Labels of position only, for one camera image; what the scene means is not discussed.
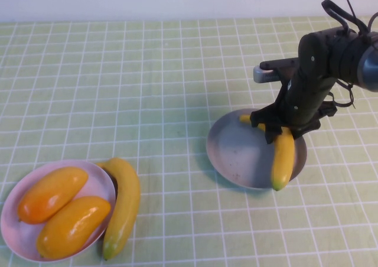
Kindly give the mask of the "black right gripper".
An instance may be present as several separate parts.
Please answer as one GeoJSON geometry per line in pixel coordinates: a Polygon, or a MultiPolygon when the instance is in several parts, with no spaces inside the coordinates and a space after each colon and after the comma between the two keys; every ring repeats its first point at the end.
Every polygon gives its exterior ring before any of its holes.
{"type": "Polygon", "coordinates": [[[292,79],[284,83],[275,102],[261,110],[252,112],[253,126],[265,124],[267,144],[275,142],[282,134],[282,127],[292,129],[294,139],[320,128],[319,119],[334,116],[337,111],[333,101],[324,99],[330,93],[336,79],[333,77],[305,74],[297,70],[292,79]]]}

